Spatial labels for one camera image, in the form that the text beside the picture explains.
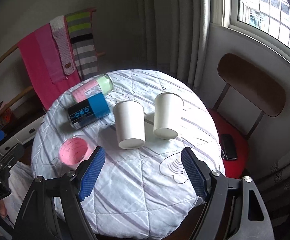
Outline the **person's hand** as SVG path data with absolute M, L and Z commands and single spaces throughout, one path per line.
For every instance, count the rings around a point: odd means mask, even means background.
M 7 216 L 7 210 L 6 210 L 5 204 L 2 200 L 0 200 L 0 216 L 2 218 L 5 218 Z

